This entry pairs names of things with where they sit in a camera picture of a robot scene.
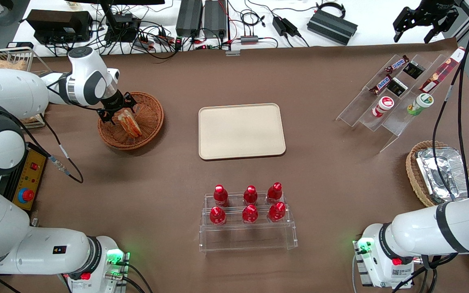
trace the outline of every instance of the chocolate bar wrapper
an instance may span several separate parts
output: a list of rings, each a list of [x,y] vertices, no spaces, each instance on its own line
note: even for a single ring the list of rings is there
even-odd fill
[[[380,81],[377,85],[375,85],[372,89],[369,89],[374,95],[378,95],[385,87],[392,81],[392,76],[387,74],[382,81]]]
[[[411,76],[413,79],[417,79],[426,69],[421,65],[417,64],[413,60],[410,61],[403,71]]]
[[[389,74],[391,74],[392,72],[394,72],[394,70],[400,68],[403,64],[409,62],[410,59],[408,57],[406,57],[406,55],[403,55],[403,58],[399,59],[399,61],[397,61],[396,63],[388,66],[385,68],[385,71],[388,72]]]
[[[392,81],[388,84],[387,89],[393,92],[396,96],[400,96],[408,89],[408,87],[397,78],[392,78]]]

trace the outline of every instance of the aluminum foil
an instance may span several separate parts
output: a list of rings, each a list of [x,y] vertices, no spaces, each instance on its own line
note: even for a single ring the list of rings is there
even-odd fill
[[[428,148],[416,152],[415,158],[430,198],[435,203],[466,199],[468,192],[460,152],[454,148],[436,148],[436,156],[437,165],[452,195],[439,177],[432,148]]]

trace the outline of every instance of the green light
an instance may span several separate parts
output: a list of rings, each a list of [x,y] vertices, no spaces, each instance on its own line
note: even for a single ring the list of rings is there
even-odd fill
[[[122,252],[121,249],[118,249],[118,248],[108,250],[108,252],[106,253],[106,259],[110,263],[116,263],[116,262],[122,261],[123,257],[124,257],[124,252]]]

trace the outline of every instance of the wire rack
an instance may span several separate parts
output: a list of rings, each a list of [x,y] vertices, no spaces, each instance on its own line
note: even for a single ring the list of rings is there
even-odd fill
[[[44,69],[31,71],[34,58],[43,63]],[[0,68],[19,69],[37,75],[52,72],[52,69],[30,47],[0,49]]]

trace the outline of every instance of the label sticker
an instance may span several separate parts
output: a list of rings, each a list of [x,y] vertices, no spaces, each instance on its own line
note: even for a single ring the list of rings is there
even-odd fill
[[[66,245],[64,246],[54,246],[54,251],[52,254],[65,254],[66,253]]]

